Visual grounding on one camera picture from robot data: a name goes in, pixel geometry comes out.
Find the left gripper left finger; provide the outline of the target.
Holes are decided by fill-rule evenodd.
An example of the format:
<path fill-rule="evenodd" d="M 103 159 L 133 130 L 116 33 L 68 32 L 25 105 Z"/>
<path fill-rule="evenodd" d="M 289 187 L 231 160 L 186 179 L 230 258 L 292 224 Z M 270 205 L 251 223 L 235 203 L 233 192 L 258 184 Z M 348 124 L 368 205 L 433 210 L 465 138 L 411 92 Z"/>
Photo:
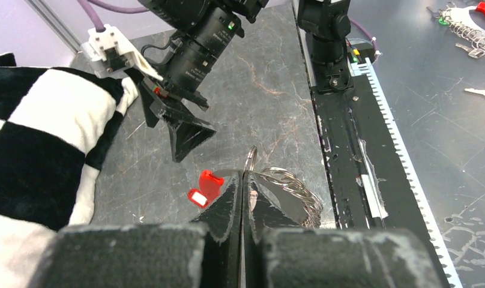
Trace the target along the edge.
<path fill-rule="evenodd" d="M 192 222 L 206 224 L 200 287 L 239 287 L 243 173 L 233 172 L 222 192 Z"/>

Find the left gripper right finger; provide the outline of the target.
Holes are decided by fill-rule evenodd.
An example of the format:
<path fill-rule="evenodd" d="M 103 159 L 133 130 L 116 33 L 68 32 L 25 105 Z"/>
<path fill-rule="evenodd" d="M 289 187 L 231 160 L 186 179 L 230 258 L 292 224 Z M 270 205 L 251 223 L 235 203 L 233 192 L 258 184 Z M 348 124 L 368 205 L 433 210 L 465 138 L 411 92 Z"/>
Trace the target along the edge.
<path fill-rule="evenodd" d="M 300 287 L 305 230 L 264 195 L 253 172 L 244 172 L 242 184 L 244 287 Z"/>

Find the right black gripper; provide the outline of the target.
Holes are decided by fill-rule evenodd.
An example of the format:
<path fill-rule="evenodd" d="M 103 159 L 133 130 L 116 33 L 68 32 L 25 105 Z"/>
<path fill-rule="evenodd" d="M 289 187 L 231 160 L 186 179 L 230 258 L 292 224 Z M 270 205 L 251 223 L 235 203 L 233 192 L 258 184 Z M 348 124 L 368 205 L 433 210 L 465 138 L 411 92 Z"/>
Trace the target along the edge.
<path fill-rule="evenodd" d="M 194 116 L 181 99 L 163 91 L 158 83 L 137 70 L 137 87 L 148 127 L 165 120 L 169 129 L 172 160 L 182 162 L 192 150 L 212 138 L 212 125 Z"/>

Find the metal keyring with red handle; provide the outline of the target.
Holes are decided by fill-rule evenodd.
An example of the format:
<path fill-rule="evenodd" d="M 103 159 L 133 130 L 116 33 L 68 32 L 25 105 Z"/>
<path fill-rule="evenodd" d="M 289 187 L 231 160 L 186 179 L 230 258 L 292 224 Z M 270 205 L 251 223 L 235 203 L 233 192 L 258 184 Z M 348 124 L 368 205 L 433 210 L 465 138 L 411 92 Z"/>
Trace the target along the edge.
<path fill-rule="evenodd" d="M 204 170 L 200 174 L 198 190 L 209 199 L 208 206 L 220 197 L 224 178 L 236 171 Z M 320 227 L 321 212 L 324 208 L 322 201 L 308 190 L 295 174 L 279 167 L 267 167 L 254 174 L 257 177 L 256 182 L 265 188 L 264 195 L 272 194 L 276 199 L 271 203 L 277 204 L 284 214 L 306 228 Z"/>

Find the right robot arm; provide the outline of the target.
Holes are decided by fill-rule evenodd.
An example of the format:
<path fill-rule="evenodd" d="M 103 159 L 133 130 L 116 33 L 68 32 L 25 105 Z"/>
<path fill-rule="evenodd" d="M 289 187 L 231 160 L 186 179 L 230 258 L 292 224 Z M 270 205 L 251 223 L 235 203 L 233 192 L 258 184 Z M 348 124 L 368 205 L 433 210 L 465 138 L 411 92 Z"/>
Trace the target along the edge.
<path fill-rule="evenodd" d="M 151 126 L 167 123 L 171 154 L 179 163 L 215 131 L 194 116 L 184 102 L 209 108 L 198 91 L 234 37 L 244 37 L 241 19 L 256 21 L 266 1 L 143 1 L 142 5 L 175 29 L 167 55 L 153 67 L 161 80 L 142 83 L 144 110 Z M 300 1 L 297 26 L 305 32 L 318 92 L 344 91 L 353 85 L 346 37 L 351 31 L 349 1 Z"/>

